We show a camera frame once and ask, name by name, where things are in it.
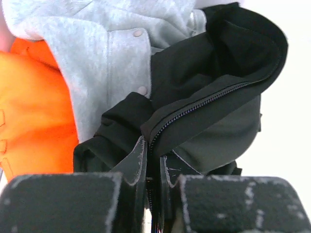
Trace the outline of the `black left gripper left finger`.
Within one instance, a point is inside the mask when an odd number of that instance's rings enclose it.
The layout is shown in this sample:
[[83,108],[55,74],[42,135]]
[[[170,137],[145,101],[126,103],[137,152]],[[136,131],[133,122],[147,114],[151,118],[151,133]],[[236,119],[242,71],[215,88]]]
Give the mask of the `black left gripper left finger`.
[[3,233],[140,233],[146,200],[143,137],[110,172],[23,175],[0,197]]

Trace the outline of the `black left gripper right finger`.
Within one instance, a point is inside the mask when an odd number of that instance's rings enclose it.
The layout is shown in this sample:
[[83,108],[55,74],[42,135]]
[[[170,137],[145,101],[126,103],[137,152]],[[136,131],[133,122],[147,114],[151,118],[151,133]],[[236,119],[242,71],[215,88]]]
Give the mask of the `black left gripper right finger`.
[[176,154],[160,159],[165,233],[308,233],[295,189],[279,177],[199,174]]

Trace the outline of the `black zip jacket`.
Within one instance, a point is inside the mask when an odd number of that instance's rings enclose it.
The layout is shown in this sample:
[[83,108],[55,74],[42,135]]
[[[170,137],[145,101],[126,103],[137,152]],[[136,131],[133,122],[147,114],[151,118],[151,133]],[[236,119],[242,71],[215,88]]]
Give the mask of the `black zip jacket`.
[[261,94],[282,71],[288,42],[267,18],[237,3],[204,10],[206,31],[151,57],[151,95],[130,93],[102,114],[73,153],[75,172],[128,167],[144,137],[153,232],[183,233],[188,175],[240,175],[261,130]]

